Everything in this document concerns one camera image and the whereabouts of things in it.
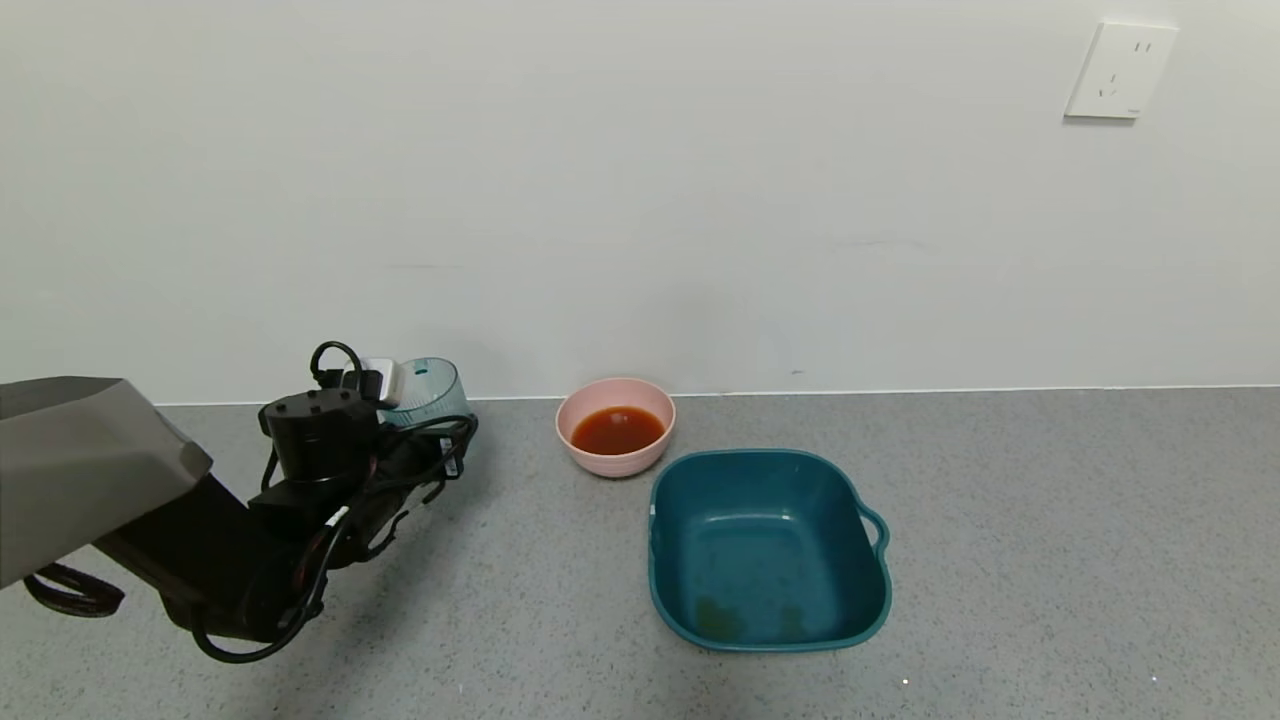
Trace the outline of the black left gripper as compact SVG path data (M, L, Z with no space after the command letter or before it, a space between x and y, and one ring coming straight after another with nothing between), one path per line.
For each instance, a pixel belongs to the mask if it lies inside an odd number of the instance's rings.
M425 421L396 433L394 474L401 478L454 480L465 471L465 455L477 433L474 413L460 421Z

